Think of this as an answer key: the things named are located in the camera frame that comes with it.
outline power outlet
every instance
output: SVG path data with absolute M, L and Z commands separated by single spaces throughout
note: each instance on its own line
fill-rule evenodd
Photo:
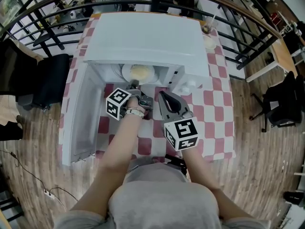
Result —
M 49 198 L 55 199 L 55 195 L 52 194 L 52 193 L 50 193 L 50 192 L 47 191 L 47 190 L 44 190 L 44 194 L 45 194 L 46 196 L 48 196 Z

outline red and white tablecloth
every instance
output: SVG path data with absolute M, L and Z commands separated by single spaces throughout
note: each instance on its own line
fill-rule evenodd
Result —
M 62 150 L 62 145 L 64 145 L 63 137 L 65 133 L 66 135 L 70 133 L 69 130 L 64 129 L 63 123 L 65 115 L 69 111 L 73 111 L 74 108 L 74 104 L 70 103 L 74 81 L 78 71 L 85 65 L 82 60 L 100 17 L 101 14 L 93 14 L 89 19 L 71 63 L 61 108 L 59 150 Z M 224 58 L 224 50 L 216 30 L 211 33 L 210 37 L 217 44 L 214 50 L 207 50 L 210 78 L 205 78 L 202 85 L 190 95 L 182 97 L 187 101 L 190 110 L 193 111 L 198 120 L 201 138 L 197 148 L 205 159 L 213 161 L 235 157 L 235 152 L 232 89 Z M 126 86 L 107 84 L 104 89 L 104 101 L 116 87 L 124 88 Z M 177 154 L 166 141 L 161 128 L 162 117 L 157 94 L 164 89 L 164 87 L 141 86 L 141 90 L 145 94 L 154 97 L 154 110 L 153 119 L 142 121 L 133 158 L 152 156 L 162 161 L 165 154 Z M 102 156 L 119 125 L 118 121 L 105 113 L 104 106 L 105 104 L 103 103 L 100 124 L 97 130 L 97 151 L 95 153 L 97 158 Z

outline black office chair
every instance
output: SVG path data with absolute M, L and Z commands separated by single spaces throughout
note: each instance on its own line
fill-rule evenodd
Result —
M 48 109 L 62 101 L 69 72 L 69 56 L 40 61 L 25 54 L 13 41 L 0 42 L 0 94 L 14 95 L 19 105 Z
M 255 117 L 250 116 L 249 119 L 252 121 L 264 115 L 262 132 L 267 131 L 267 120 L 270 121 L 271 127 L 295 126 L 302 122 L 302 110 L 305 110 L 305 88 L 301 75 L 295 79 L 293 72 L 289 72 L 282 83 L 268 88 L 263 95 L 263 101 L 255 94 L 251 96 L 260 104 L 262 111 Z M 278 106 L 272 108 L 272 102 L 278 103 Z

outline white cube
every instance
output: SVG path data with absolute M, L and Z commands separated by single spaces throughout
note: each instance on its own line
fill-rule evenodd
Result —
M 117 88 L 106 98 L 106 113 L 119 120 L 121 107 L 130 98 L 131 93 Z
M 195 147 L 199 142 L 197 118 L 182 119 L 164 124 L 164 136 L 176 151 Z

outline white plate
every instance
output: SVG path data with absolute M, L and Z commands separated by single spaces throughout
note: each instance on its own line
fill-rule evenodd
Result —
M 122 68 L 122 75 L 123 75 L 124 79 L 126 81 L 128 81 L 128 82 L 130 82 L 131 80 L 136 80 L 136 79 L 132 79 L 131 76 L 130 76 L 132 66 L 133 66 L 133 64 L 124 64 L 124 66 Z M 146 79 L 142 79 L 142 80 L 139 81 L 140 85 L 149 83 L 149 82 L 151 82 L 153 80 L 153 77 L 154 77 L 154 67 L 150 66 L 149 69 L 150 69 L 150 71 L 148 73 L 147 78 Z
M 215 49 L 216 48 L 217 45 L 211 37 L 203 34 L 203 40 L 204 40 L 204 46 L 206 49 Z

